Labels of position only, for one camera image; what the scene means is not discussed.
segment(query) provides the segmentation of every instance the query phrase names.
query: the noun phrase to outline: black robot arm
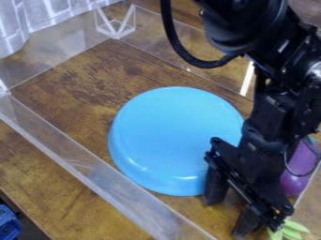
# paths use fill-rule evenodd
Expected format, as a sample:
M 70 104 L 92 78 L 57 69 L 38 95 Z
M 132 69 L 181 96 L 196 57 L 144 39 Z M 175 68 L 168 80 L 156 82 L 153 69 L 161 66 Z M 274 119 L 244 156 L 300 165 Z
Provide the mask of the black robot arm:
M 206 154 L 210 167 L 204 200 L 207 204 L 220 202 L 228 187 L 239 193 L 247 208 L 232 235 L 242 238 L 262 226 L 278 230 L 292 214 L 279 176 L 296 144 L 318 131 L 321 41 L 315 27 L 299 21 L 286 0 L 193 2 L 201 9 L 212 46 L 230 60 L 246 55 L 255 66 L 252 111 L 242 127 L 240 143 L 234 147 L 212 138 Z M 160 3 L 167 29 L 171 1 Z

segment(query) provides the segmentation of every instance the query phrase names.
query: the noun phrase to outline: blue object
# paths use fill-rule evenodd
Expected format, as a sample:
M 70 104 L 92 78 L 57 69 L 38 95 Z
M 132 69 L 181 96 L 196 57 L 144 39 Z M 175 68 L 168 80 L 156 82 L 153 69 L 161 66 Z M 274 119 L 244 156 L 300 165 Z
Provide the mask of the blue object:
M 0 240 L 12 240 L 21 232 L 20 221 L 10 209 L 0 204 Z
M 109 155 L 141 187 L 173 196 L 203 193 L 211 137 L 232 145 L 243 119 L 228 102 L 199 89 L 164 87 L 120 109 L 108 136 Z

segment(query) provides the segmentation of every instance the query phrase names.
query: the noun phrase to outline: wooden surface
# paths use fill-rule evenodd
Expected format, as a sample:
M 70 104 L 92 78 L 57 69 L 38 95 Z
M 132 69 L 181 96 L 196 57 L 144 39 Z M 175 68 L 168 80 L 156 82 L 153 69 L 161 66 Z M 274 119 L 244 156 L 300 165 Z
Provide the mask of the wooden surface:
M 139 2 L 155 8 L 155 2 Z M 193 16 L 177 14 L 185 21 Z M 246 98 L 115 40 L 17 86 L 12 95 L 113 165 L 105 139 L 119 108 L 139 93 L 172 85 L 211 91 L 248 116 Z M 0 188 L 52 239 L 151 239 L 1 122 L 0 129 Z M 231 239 L 243 208 L 232 192 L 211 207 L 204 207 L 200 197 L 152 194 L 219 240 Z M 264 236 L 259 232 L 248 239 Z

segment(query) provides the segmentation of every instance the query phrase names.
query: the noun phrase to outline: plastic enclosure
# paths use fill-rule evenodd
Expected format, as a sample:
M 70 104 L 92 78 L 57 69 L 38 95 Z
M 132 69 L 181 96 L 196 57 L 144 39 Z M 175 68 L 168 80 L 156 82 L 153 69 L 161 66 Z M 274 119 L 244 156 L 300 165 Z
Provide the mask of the plastic enclosure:
M 99 6 L 96 7 L 94 11 L 33 33 L 18 53 L 22 61 L 14 61 L 14 56 L 0 59 L 0 119 L 152 237 L 156 239 L 215 239 L 215 236 L 204 232 L 156 197 L 136 186 L 104 160 L 10 94 L 10 90 L 18 84 L 25 81 L 32 83 L 32 78 L 40 73 L 100 42 L 116 38 L 212 84 L 219 84 L 232 92 L 251 97 L 251 64 L 243 64 L 244 67 L 238 71 L 232 69 L 232 65 L 216 70 L 193 68 L 180 60 L 171 50 L 159 14 L 135 5 L 129 7 L 116 4 L 101 9 Z M 175 25 L 177 35 L 189 51 L 196 53 L 200 58 L 216 58 L 219 53 L 207 43 L 203 32 L 180 22 L 176 22 Z M 193 45 L 195 39 L 197 42 L 203 41 L 201 46 Z M 244 79 L 243 82 L 235 81 L 239 76 Z M 314 173 L 310 185 L 317 182 L 319 182 L 319 172 Z M 315 192 L 310 189 L 307 187 L 295 202 L 296 210 L 292 219 L 310 228 L 313 236 L 318 239 L 321 229 L 313 228 L 313 226 L 318 225 L 321 208 L 313 207 L 318 206 L 315 201 L 321 196 L 319 191 Z

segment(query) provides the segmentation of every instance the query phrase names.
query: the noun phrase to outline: black cable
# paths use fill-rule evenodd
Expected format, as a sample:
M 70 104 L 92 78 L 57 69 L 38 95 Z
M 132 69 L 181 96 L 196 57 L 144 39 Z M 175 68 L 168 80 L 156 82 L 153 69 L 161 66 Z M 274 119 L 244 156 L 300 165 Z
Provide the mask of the black cable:
M 294 172 L 291 171 L 290 167 L 288 167 L 288 164 L 287 164 L 287 153 L 286 153 L 287 147 L 286 147 L 286 149 L 284 149 L 284 151 L 283 151 L 284 167 L 286 167 L 286 170 L 287 170 L 287 172 L 290 173 L 290 175 L 296 176 L 296 177 L 303 177 L 303 176 L 310 175 L 310 174 L 314 172 L 314 170 L 317 169 L 318 163 L 319 163 L 319 161 L 321 161 L 319 154 L 317 153 L 315 149 L 313 148 L 310 138 L 308 138 L 308 137 L 304 137 L 304 138 L 302 139 L 302 142 L 303 142 L 303 144 L 307 146 L 307 148 L 310 149 L 310 151 L 313 152 L 313 154 L 315 155 L 315 157 L 317 157 L 317 162 L 315 162 L 315 165 L 314 165 L 314 167 L 311 168 L 311 170 L 308 170 L 304 174 L 294 173 Z
M 176 36 L 173 21 L 171 16 L 171 0 L 160 0 L 160 12 L 169 45 L 183 60 L 197 68 L 218 68 L 224 66 L 238 55 L 224 55 L 219 60 L 204 61 L 193 57 L 183 47 Z

